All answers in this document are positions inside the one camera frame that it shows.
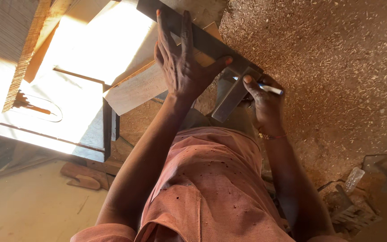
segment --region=fingernail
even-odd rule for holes
[[[226,60],[225,60],[225,64],[226,65],[229,65],[229,64],[231,64],[232,63],[232,57],[228,57]]]
[[[250,83],[252,81],[252,77],[249,76],[249,75],[245,75],[243,77],[243,80],[244,80],[245,83]]]

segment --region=bracelet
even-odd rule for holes
[[[264,139],[264,140],[275,140],[275,139],[279,139],[279,138],[283,138],[283,137],[286,137],[286,134],[282,135],[282,136],[270,136],[268,134],[259,133],[259,138]]]

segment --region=dirty hand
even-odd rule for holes
[[[158,41],[155,45],[155,60],[164,72],[169,95],[192,104],[212,83],[213,79],[232,62],[227,56],[202,67],[194,58],[192,20],[188,11],[183,13],[181,24],[181,48],[175,44],[167,28],[165,14],[156,11]]]
[[[282,107],[286,93],[284,88],[269,75],[265,75],[261,82],[283,90],[282,95],[262,90],[250,75],[245,75],[243,81],[244,87],[255,100],[254,110],[256,119],[253,122],[255,128],[262,134],[270,136],[285,135],[282,127]]]

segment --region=dirt floor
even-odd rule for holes
[[[387,154],[387,0],[230,0],[219,29],[286,88],[286,131],[317,188],[346,180],[365,155]],[[195,108],[208,113],[215,95],[213,83]],[[120,134],[135,144],[159,108],[148,101],[122,115]],[[387,211],[383,182],[367,173],[359,186]]]

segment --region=pink shirt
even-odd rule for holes
[[[101,224],[71,241],[293,241],[261,179],[261,161],[255,140],[241,132],[183,130],[146,202],[138,234],[121,224]]]

